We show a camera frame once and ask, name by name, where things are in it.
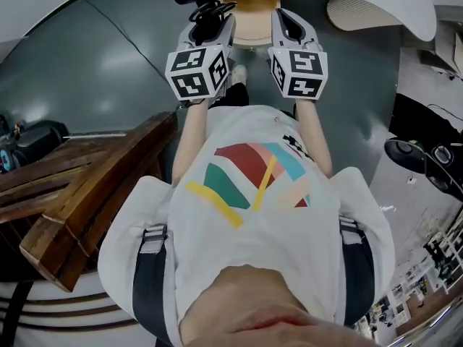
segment red shape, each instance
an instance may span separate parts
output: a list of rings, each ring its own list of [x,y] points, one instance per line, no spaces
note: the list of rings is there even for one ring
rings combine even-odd
[[[304,198],[302,198],[299,203],[295,205],[295,207],[307,207],[307,203],[305,202]]]
[[[248,144],[235,144],[228,147],[221,147],[214,155],[228,158],[233,164],[258,188],[266,173],[267,165],[259,153]],[[267,187],[275,178],[271,175]]]

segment black strap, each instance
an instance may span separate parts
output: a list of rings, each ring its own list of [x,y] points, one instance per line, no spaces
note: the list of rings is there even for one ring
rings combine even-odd
[[[342,242],[344,267],[346,271],[346,314],[344,325],[352,326],[368,313],[375,300],[375,270],[373,255],[365,232],[351,225],[340,223],[342,231],[355,232],[362,239],[361,244]]]
[[[172,346],[164,319],[163,286],[166,245],[154,253],[138,253],[133,280],[132,305],[135,319],[151,334]]]

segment shoulder strap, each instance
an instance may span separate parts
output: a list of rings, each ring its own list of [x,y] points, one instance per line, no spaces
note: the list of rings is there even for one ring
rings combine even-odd
[[[177,324],[174,251],[166,224],[145,230],[137,256],[132,303],[137,321],[166,345],[182,347]]]
[[[375,271],[373,255],[365,232],[354,220],[339,218],[342,252],[346,272],[346,313],[344,325],[352,326],[371,308],[375,298]],[[358,238],[349,241],[354,234]]]

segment colorful graphic print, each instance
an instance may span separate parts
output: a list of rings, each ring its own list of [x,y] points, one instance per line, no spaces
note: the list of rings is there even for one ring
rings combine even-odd
[[[257,188],[252,202],[240,192],[226,172],[214,163],[209,163],[206,168],[204,185],[190,181],[186,188],[211,202],[235,228],[243,224],[243,219],[233,208],[259,211],[267,188],[282,174],[287,174],[293,184],[279,195],[276,204],[283,209],[307,207],[310,205],[310,182],[300,163],[301,155],[291,146],[288,147],[299,158],[276,142],[235,144],[215,151],[214,155],[230,160]]]

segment strap buckle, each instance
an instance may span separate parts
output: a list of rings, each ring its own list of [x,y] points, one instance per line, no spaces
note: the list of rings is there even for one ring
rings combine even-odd
[[[339,216],[339,229],[344,244],[360,244],[366,240],[365,232],[359,228],[357,221],[344,216]]]
[[[158,254],[167,238],[167,225],[157,223],[143,231],[140,253]]]

